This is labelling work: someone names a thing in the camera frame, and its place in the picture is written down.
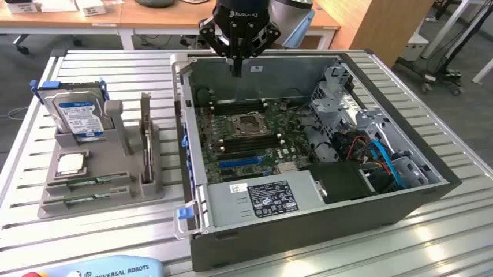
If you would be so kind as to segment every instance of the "white label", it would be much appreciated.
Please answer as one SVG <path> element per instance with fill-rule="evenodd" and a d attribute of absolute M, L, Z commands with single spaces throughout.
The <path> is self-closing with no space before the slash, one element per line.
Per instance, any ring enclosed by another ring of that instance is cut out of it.
<path fill-rule="evenodd" d="M 91 101 L 60 103 L 59 108 L 70 129 L 80 141 L 95 140 L 103 135 L 102 120 L 92 114 L 95 105 Z"/>
<path fill-rule="evenodd" d="M 246 192 L 247 191 L 249 184 L 247 183 L 239 183 L 230 185 L 231 193 L 235 192 Z"/>
<path fill-rule="evenodd" d="M 96 27 L 116 27 L 115 23 L 92 23 L 92 26 Z"/>
<path fill-rule="evenodd" d="M 261 65 L 254 65 L 250 67 L 250 72 L 262 72 L 263 70 L 263 66 Z"/>

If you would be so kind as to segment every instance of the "hard drive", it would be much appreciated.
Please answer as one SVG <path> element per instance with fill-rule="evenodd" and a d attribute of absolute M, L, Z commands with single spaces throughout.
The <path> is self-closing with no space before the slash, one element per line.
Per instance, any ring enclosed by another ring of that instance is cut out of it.
<path fill-rule="evenodd" d="M 114 127 L 112 120 L 104 113 L 104 101 L 108 100 L 104 82 L 44 82 L 36 95 L 60 133 L 74 133 L 80 142 L 104 138 L 104 130 Z"/>

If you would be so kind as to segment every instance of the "warning label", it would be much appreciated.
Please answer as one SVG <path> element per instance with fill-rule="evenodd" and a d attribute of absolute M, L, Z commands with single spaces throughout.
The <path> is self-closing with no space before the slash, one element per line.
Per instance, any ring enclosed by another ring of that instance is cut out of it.
<path fill-rule="evenodd" d="M 258 218 L 298 210 L 287 181 L 250 186 L 249 194 Z"/>

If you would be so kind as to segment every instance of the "side panel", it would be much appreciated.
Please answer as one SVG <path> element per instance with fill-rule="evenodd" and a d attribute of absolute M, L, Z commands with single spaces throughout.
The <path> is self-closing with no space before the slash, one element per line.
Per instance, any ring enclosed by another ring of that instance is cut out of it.
<path fill-rule="evenodd" d="M 194 270 L 207 271 L 396 224 L 416 207 L 440 199 L 453 188 L 430 187 L 195 237 L 190 241 Z"/>

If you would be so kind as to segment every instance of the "gray carpet floor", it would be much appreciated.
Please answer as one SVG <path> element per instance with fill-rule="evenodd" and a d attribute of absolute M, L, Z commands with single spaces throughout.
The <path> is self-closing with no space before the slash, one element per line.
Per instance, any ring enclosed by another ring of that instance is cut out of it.
<path fill-rule="evenodd" d="M 421 34 L 432 39 L 444 26 L 446 16 L 441 21 L 425 23 Z M 446 43 L 453 38 L 464 26 L 456 24 L 455 29 L 446 36 Z M 74 47 L 70 36 L 63 35 L 32 35 L 28 37 L 24 46 L 30 48 L 31 54 L 20 54 L 12 46 L 15 35 L 0 35 L 0 168 L 8 155 L 10 148 L 16 137 L 22 122 L 10 120 L 4 115 L 18 107 L 30 104 L 32 95 L 28 89 L 31 79 L 40 78 L 44 65 L 48 61 L 50 52 L 54 48 L 68 49 L 122 49 L 119 38 L 112 35 L 80 36 L 83 47 Z M 169 42 L 169 36 L 150 39 L 150 42 L 169 49 L 185 49 L 178 43 L 179 38 L 174 36 Z M 142 46 L 141 39 L 134 38 L 137 48 Z M 393 70 L 408 84 L 410 89 L 420 95 L 424 102 L 433 109 L 450 126 L 459 136 L 465 140 L 471 148 L 483 157 L 485 162 L 493 166 L 493 78 L 485 78 L 484 84 L 475 84 L 471 80 L 493 58 L 493 42 L 483 36 L 476 35 L 457 56 L 450 68 L 457 69 L 464 75 L 465 93 L 452 96 L 449 90 L 442 85 L 436 85 L 434 90 L 426 95 L 421 94 L 421 78 L 405 67 L 396 65 Z M 418 64 L 425 66 L 428 61 L 420 60 Z"/>

